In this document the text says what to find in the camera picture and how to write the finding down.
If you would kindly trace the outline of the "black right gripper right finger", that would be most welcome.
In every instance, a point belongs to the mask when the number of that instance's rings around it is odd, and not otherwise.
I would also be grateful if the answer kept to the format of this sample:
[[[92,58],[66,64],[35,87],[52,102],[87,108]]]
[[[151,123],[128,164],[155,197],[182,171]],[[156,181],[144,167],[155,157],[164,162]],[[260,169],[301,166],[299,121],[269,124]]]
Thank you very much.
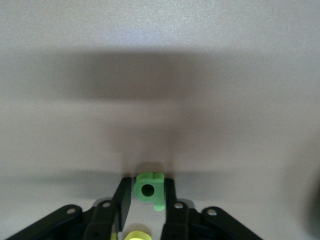
[[[177,198],[175,181],[164,179],[165,222],[160,240],[192,240],[191,215],[194,204],[190,200]]]

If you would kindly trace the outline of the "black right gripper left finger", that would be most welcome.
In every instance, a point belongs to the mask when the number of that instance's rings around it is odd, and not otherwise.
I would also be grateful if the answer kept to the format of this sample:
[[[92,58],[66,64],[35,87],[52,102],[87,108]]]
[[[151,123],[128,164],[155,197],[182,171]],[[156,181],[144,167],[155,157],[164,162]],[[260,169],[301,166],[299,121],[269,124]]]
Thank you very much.
[[[123,231],[132,199],[132,179],[121,179],[111,198],[97,200],[92,217],[85,228],[83,240],[118,240]]]

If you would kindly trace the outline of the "green foam letter b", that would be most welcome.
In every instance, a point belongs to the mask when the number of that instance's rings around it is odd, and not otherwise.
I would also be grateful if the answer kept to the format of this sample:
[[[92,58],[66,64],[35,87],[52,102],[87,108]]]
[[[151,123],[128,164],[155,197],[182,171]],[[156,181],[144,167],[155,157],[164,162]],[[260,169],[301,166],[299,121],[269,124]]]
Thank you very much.
[[[165,209],[165,175],[162,172],[144,172],[135,178],[133,193],[144,203],[152,203],[155,211]]]

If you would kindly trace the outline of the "yellow foam letter u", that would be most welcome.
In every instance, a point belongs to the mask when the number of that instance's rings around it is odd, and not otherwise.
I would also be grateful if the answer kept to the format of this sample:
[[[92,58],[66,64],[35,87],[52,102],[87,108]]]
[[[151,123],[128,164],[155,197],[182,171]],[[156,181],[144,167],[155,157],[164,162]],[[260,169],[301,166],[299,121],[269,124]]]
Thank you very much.
[[[144,231],[134,230],[129,232],[124,237],[121,233],[113,232],[111,234],[110,240],[152,240],[152,237]]]

